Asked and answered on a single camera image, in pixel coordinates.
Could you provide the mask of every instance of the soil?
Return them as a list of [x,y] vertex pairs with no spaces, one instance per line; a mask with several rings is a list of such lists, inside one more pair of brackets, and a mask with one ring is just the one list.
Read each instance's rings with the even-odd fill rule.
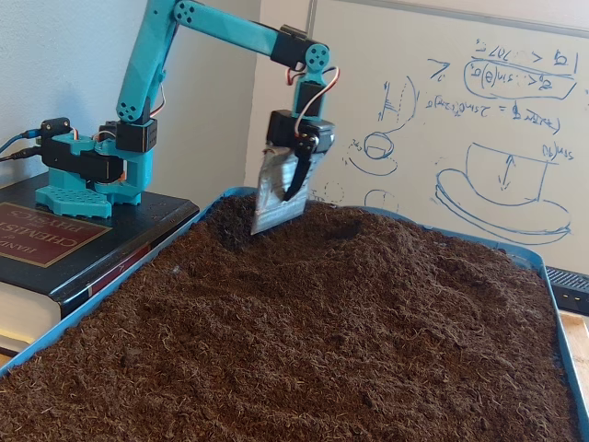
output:
[[497,250],[227,198],[0,380],[3,441],[578,441],[543,281]]

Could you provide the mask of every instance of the whiteboard drawing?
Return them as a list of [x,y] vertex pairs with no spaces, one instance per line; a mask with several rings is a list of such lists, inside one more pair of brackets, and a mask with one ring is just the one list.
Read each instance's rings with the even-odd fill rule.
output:
[[364,206],[385,209],[396,214],[398,214],[399,210],[395,195],[378,189],[372,190],[366,194],[364,197]]
[[547,173],[557,166],[473,143],[464,172],[437,175],[435,195],[455,215],[498,238],[550,244],[571,233],[567,209],[542,197]]
[[568,74],[551,74],[519,64],[482,58],[474,58],[467,63],[464,83],[471,94],[484,99],[564,100],[577,86]]
[[344,198],[345,192],[338,182],[327,182],[324,186],[316,186],[309,193],[309,199],[320,203],[341,204]]
[[346,166],[351,165],[377,177],[386,177],[397,170],[398,163],[392,157],[395,144],[391,135],[403,129],[415,117],[420,96],[410,77],[406,76],[402,85],[399,84],[399,88],[395,89],[398,91],[398,100],[393,102],[391,84],[388,81],[385,83],[384,104],[377,117],[381,130],[367,135],[363,145],[355,139],[352,141],[343,159]]

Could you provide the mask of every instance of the blue tray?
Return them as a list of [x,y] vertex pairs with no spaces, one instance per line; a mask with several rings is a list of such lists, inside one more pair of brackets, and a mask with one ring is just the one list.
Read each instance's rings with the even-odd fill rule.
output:
[[[236,187],[236,188],[229,189],[228,191],[226,191],[216,201],[219,201],[221,198],[226,197],[226,196],[233,196],[233,195],[245,196],[245,195],[251,195],[252,193],[255,193],[255,192],[256,192],[256,189],[254,189],[254,188]],[[146,262],[153,260],[162,249],[164,249],[165,247],[170,245],[177,237],[184,235],[189,230],[191,224],[199,222],[204,216],[206,216],[206,214],[211,209],[211,206],[212,206],[212,204],[209,205],[208,207],[206,207],[204,210],[202,210],[197,216],[194,217],[194,219],[192,220],[192,223],[188,223],[184,228],[180,229],[175,235],[168,238],[166,241],[164,241],[162,244],[160,244],[157,248],[152,250],[142,260],[140,260],[133,267],[131,267],[129,270],[127,270],[127,272],[121,274],[116,280],[114,280],[107,287],[105,287],[98,295],[96,295],[95,297],[88,300],[86,304],[84,304],[83,306],[78,308],[74,313],[72,313],[70,316],[68,316],[67,318],[62,320],[59,324],[57,324],[55,327],[53,327],[51,330],[49,330],[47,333],[45,333],[43,336],[41,336],[39,338],[39,340],[37,340],[35,343],[33,343],[32,345],[27,347],[27,349],[25,351],[18,354],[14,359],[12,359],[10,362],[8,362],[5,366],[0,367],[0,377],[5,375],[8,372],[8,370],[10,370],[12,367],[19,366],[19,365],[26,363],[38,351],[43,350],[43,349],[53,345],[54,343],[56,343],[61,338],[61,336],[65,333],[65,331],[67,329],[69,329],[70,327],[76,326],[84,317],[86,317],[90,313],[92,313],[106,297],[108,297],[114,291],[116,291],[119,288],[119,286],[129,276],[131,276],[131,274],[133,274],[139,267],[144,265]],[[386,210],[375,209],[375,208],[371,208],[371,207],[362,207],[362,208],[364,210],[366,210],[367,212],[370,212],[373,214],[384,215],[384,216],[388,216],[388,217],[391,217],[394,219],[401,219],[401,220],[412,222],[410,219],[408,219],[404,216],[393,214],[393,213],[386,211]],[[478,242],[480,244],[484,244],[484,245],[491,247],[493,249],[505,250],[507,252],[507,255],[512,259],[512,261],[515,264],[517,264],[521,267],[525,267],[527,269],[535,270],[540,274],[540,276],[542,276],[542,278],[544,278],[544,280],[547,282],[550,296],[552,297],[552,305],[554,306],[555,311],[558,309],[557,305],[556,305],[556,299],[554,297],[554,294],[552,293],[552,289],[550,288],[549,276],[546,271],[546,266],[544,265],[544,261],[542,260],[540,255],[538,255],[537,253],[534,253],[532,250],[528,250],[523,247],[514,246],[511,244],[505,244],[505,243],[501,243],[501,242],[497,242],[497,241],[493,241],[493,240],[489,240],[489,239],[471,237],[469,235],[462,235],[460,233],[450,232],[447,230],[442,230],[442,229],[433,228],[433,227],[427,227],[427,226],[422,226],[422,227],[427,230],[434,230],[437,232],[441,232],[441,233],[447,235],[448,237],[458,237],[458,238],[465,239],[467,241]],[[581,388],[579,386],[579,379],[577,377],[574,363],[572,362],[572,355],[571,355],[569,345],[567,343],[566,334],[564,333],[564,328],[562,327],[562,322],[560,321],[560,316],[556,315],[556,317],[557,317],[557,326],[558,326],[558,334],[559,334],[560,354],[562,355],[562,361],[563,361],[564,368],[565,368],[567,376],[568,376],[569,385],[571,387],[572,394],[574,396],[574,399],[575,399],[575,402],[577,405],[577,412],[579,414],[581,435],[583,438],[583,442],[589,442],[589,412],[587,411],[587,401],[586,401],[586,399],[589,400],[589,398],[585,399],[583,397],[583,393],[582,393]]]

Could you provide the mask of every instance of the teal robotic arm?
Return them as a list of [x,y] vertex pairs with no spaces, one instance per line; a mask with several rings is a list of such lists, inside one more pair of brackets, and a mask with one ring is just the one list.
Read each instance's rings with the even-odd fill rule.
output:
[[273,29],[191,0],[148,0],[117,104],[119,120],[100,126],[93,137],[70,132],[69,121],[44,122],[40,154],[50,168],[49,186],[37,202],[58,215],[109,217],[113,204],[139,204],[152,177],[157,120],[153,111],[166,77],[165,64],[179,26],[269,56],[298,79],[291,110],[272,113],[269,145],[290,149],[297,158],[289,201],[306,181],[312,158],[333,144],[333,125],[321,119],[329,48],[300,30]]

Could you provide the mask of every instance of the book spine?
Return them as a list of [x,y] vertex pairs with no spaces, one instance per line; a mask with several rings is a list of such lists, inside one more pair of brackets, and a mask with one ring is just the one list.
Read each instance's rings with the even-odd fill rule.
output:
[[88,285],[84,289],[80,290],[74,297],[75,302],[68,302],[67,304],[62,304],[62,319],[72,313],[76,308],[87,302],[91,297],[94,297],[104,287],[112,283],[115,279],[129,270],[133,265],[138,263],[145,255],[147,255],[154,246],[152,244],[148,244],[143,246],[141,249],[136,250],[133,254],[129,255],[123,261],[119,262],[115,267],[110,269],[108,272],[104,273],[102,276],[99,277],[96,281],[92,284]]

